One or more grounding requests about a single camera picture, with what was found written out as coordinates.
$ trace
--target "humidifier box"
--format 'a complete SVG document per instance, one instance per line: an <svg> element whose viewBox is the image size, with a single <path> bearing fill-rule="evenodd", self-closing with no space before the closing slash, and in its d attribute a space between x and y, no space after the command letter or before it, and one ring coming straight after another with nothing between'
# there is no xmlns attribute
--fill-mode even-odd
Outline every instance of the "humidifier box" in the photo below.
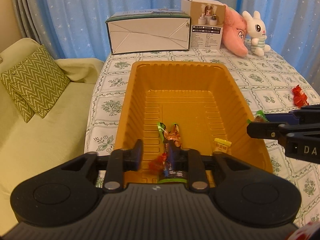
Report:
<svg viewBox="0 0 320 240"><path fill-rule="evenodd" d="M181 0L191 17L190 48L220 49L226 6L215 0Z"/></svg>
<svg viewBox="0 0 320 240"><path fill-rule="evenodd" d="M106 24L112 54L189 49L190 16L181 11L118 12Z"/></svg>

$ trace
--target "plush toy eye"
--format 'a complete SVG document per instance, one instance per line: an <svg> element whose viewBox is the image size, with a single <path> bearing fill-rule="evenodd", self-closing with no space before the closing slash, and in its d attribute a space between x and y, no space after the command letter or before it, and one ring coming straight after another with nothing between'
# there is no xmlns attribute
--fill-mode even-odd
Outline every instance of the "plush toy eye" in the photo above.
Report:
<svg viewBox="0 0 320 240"><path fill-rule="evenodd" d="M260 25L258 25L258 24L256 25L256 31L257 31L257 32L260 32L260 31L261 31L261 27L260 27Z"/></svg>

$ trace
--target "yellow plastic bin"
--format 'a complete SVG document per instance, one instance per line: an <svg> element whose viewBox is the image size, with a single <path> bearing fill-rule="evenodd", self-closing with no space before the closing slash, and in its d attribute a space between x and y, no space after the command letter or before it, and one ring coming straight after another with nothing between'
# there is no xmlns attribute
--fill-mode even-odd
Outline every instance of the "yellow plastic bin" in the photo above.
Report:
<svg viewBox="0 0 320 240"><path fill-rule="evenodd" d="M182 146L211 155L214 139L232 142L228 153L272 172L264 141L247 135L253 120L247 102L228 69L222 64L183 61L140 61L132 65L115 149L132 148L143 139L144 153L138 172L125 173L125 184L156 183L148 163L163 152L157 122L177 123ZM211 173L209 181L213 186Z"/></svg>

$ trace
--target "chevron pattern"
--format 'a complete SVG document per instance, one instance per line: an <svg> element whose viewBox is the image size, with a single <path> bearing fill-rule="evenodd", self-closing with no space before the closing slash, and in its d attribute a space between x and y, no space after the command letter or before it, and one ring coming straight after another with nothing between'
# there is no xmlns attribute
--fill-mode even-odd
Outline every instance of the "chevron pattern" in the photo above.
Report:
<svg viewBox="0 0 320 240"><path fill-rule="evenodd" d="M19 95L13 89L12 85L9 82L11 73L13 73L16 70L16 68L20 68L21 65L25 61L26 60L23 60L22 62L20 62L17 65L15 65L13 68L1 73L0 74L0 80L1 80L2 84L4 85L5 89L8 91L10 97L14 101L14 104L16 105L18 110L20 111L20 113L21 113L21 115L23 117L23 120L25 122L29 122L30 119L35 114L35 111L33 111L32 108L28 105L27 101L24 100L23 97L21 95Z"/></svg>
<svg viewBox="0 0 320 240"><path fill-rule="evenodd" d="M12 88L44 118L69 84L70 79L41 45L10 74Z"/></svg>

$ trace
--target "striped shirt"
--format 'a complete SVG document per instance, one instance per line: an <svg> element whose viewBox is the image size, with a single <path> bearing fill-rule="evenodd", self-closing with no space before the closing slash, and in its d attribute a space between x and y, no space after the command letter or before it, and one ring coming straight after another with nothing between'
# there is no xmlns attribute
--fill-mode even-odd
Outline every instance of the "striped shirt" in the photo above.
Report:
<svg viewBox="0 0 320 240"><path fill-rule="evenodd" d="M262 48L262 49L264 49L265 44L266 44L266 43L265 43L264 37L263 37L262 39L259 39L257 45L253 45L252 42L251 42L251 50L252 50L252 51L255 51L256 48Z"/></svg>

